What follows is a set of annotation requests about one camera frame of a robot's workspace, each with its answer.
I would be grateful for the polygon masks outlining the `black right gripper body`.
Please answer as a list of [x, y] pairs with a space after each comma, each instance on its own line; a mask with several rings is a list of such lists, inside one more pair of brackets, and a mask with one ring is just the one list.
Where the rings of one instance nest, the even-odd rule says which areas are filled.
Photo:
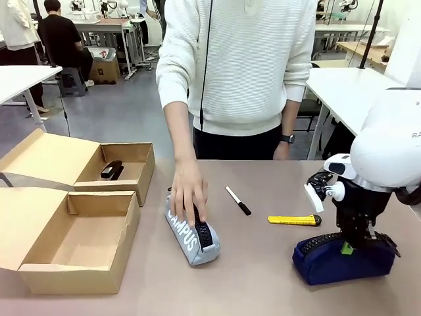
[[371, 191], [350, 180], [340, 180], [345, 188], [341, 201], [334, 201], [336, 224], [342, 232], [365, 231], [369, 223], [376, 225], [389, 202], [391, 192]]

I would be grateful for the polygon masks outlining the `person's left hand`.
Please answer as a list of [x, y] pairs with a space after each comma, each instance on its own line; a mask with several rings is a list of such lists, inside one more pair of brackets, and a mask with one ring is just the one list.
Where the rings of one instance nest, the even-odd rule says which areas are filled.
[[287, 161], [289, 159], [290, 144], [287, 142], [280, 142], [273, 154], [273, 160]]

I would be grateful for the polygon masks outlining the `person's right hand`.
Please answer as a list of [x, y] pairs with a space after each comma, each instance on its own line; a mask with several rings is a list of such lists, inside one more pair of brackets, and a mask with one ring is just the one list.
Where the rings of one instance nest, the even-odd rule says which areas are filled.
[[170, 210], [179, 221], [186, 220], [190, 227], [195, 226], [195, 209], [198, 210], [199, 221], [205, 222], [207, 217], [207, 182], [199, 170], [195, 158], [177, 159], [174, 179], [170, 193]]

